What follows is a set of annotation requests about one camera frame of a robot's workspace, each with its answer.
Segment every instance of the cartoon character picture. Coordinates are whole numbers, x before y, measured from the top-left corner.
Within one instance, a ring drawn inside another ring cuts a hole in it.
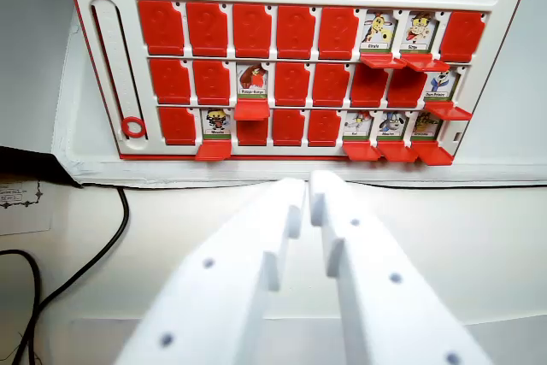
[[[202,109],[203,138],[230,138],[230,115],[224,109]]]
[[[228,124],[226,113],[223,109],[211,109],[207,112],[207,120],[212,130],[224,130]]]
[[[460,79],[457,68],[446,72],[431,73],[424,93],[424,100],[451,100]]]
[[[391,15],[382,12],[367,14],[366,34],[361,41],[361,50],[389,51],[395,24]]]
[[[404,124],[403,117],[397,113],[387,113],[386,118],[379,124],[381,132],[398,131]]]
[[[428,112],[422,112],[416,119],[411,140],[433,140],[437,137],[437,131],[441,120]]]
[[[431,80],[431,85],[432,85],[431,91],[436,92],[439,87],[448,85],[450,83],[449,74],[450,74],[450,70],[446,72],[441,72],[438,74],[437,77],[433,78],[433,80]]]
[[[268,71],[261,63],[238,64],[238,96],[266,97],[268,88]]]
[[[264,74],[266,74],[266,70],[262,68],[261,64],[253,64],[241,74],[239,83],[244,89],[250,89],[252,86],[264,87]]]
[[[349,123],[348,121],[346,121],[344,123],[344,127],[348,127],[348,128],[355,128],[356,131],[359,130],[365,123],[367,123],[367,121],[370,121],[371,120],[371,117],[370,117],[370,114],[366,111],[358,111],[357,113],[355,113],[355,116],[353,118],[353,121],[351,123]]]
[[[401,43],[401,51],[428,53],[437,31],[438,22],[430,12],[411,12]]]
[[[368,140],[373,118],[367,111],[348,113],[344,123],[345,140]]]
[[[406,129],[408,119],[402,112],[384,112],[378,126],[378,140],[401,140]]]
[[[416,43],[420,39],[426,38],[430,30],[427,28],[431,16],[428,13],[419,13],[412,18],[412,26],[407,31],[407,40],[412,40],[412,43]]]

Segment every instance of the white table surface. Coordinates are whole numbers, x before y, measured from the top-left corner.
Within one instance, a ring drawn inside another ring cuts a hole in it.
[[[126,190],[131,207],[126,235],[109,258],[50,306],[40,322],[40,335],[48,341],[38,344],[44,364],[68,363],[51,341],[70,336],[67,331],[75,321],[141,317],[184,256],[269,184]],[[359,201],[378,211],[415,266],[465,324],[547,312],[547,188],[352,186]],[[111,188],[58,186],[53,204],[49,231],[0,237],[0,250],[20,248],[37,257],[46,292],[95,255],[122,216],[120,199]],[[267,317],[336,318],[336,289],[321,269],[319,229],[306,225],[302,237],[290,243],[282,290],[272,297]],[[18,256],[3,256],[0,359],[17,345],[17,332],[23,331],[31,304],[30,269]],[[522,324],[511,329],[524,335],[521,328]],[[78,345],[76,340],[68,342]],[[500,339],[499,348],[504,345]],[[97,348],[92,340],[85,346]]]

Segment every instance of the red plastic border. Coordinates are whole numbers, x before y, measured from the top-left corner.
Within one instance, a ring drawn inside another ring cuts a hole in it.
[[[132,132],[129,130],[129,123],[136,123],[140,126],[139,132]],[[121,130],[127,137],[132,138],[141,138],[146,134],[146,126],[144,125],[144,121],[140,120],[138,117],[126,117],[121,122]]]

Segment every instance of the screw hole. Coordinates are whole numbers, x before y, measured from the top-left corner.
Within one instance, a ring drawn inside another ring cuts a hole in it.
[[[393,273],[392,275],[390,275],[390,281],[395,284],[401,284],[403,282],[403,277],[401,276],[401,274]]]
[[[455,353],[450,353],[446,356],[446,361],[447,363],[449,363],[450,365],[459,365],[460,363],[462,363],[460,361],[460,357],[455,354]]]
[[[215,260],[213,258],[206,258],[203,260],[203,266],[207,268],[211,268],[215,265]]]
[[[160,345],[163,348],[167,348],[170,344],[173,343],[173,335],[170,333],[164,333],[160,338]]]

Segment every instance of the black cable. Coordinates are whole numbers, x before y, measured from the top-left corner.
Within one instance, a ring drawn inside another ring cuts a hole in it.
[[[1,250],[0,251],[0,256],[9,256],[9,255],[22,256],[23,258],[26,259],[26,261],[28,262],[28,265],[30,265],[32,270],[32,277],[34,279],[34,300],[32,301],[32,314],[31,314],[31,319],[29,320],[30,322],[33,317],[38,316],[40,299],[42,298],[42,276],[40,275],[40,268],[38,267],[38,264],[36,263],[36,260],[34,259],[34,257],[31,256],[26,251],[23,251],[23,250]],[[23,341],[21,339],[21,343],[19,344],[19,346],[21,347],[22,345],[23,345]],[[34,355],[29,356],[28,362],[30,365],[35,365]]]
[[[38,318],[40,317],[40,314],[44,311],[44,309],[57,297],[59,297],[63,292],[65,292],[74,282],[76,282],[82,275],[84,275],[91,267],[93,267],[105,254],[109,252],[109,250],[116,244],[118,239],[120,239],[121,235],[124,233],[127,227],[127,223],[129,222],[129,204],[127,203],[126,193],[123,191],[121,187],[117,188],[118,194],[120,195],[121,205],[123,206],[123,219],[121,220],[120,228],[118,228],[118,231],[114,234],[114,236],[110,239],[110,241],[76,274],[74,274],[72,277],[68,279],[67,282],[65,282],[62,286],[57,288],[55,291],[53,291],[49,296],[47,296],[44,301],[36,305],[36,309],[32,310],[32,316],[30,321],[26,324],[25,333],[23,334],[23,338],[21,339],[21,343],[19,347],[17,348],[17,352],[15,352],[14,360],[12,362],[12,365],[19,365],[21,363],[21,359],[23,357],[23,354],[25,352],[25,348],[28,345],[28,358],[30,365],[35,365],[34,362],[34,332],[36,329],[36,324],[38,323]],[[25,251],[21,250],[7,250],[7,251],[0,251],[0,255],[2,254],[19,254],[19,255],[27,255],[30,257],[30,259],[27,259],[29,261],[29,264],[31,264],[32,267],[32,273],[34,274],[34,267],[36,267],[38,272],[38,278],[39,278],[39,270],[38,270],[38,264],[34,261],[34,259]]]

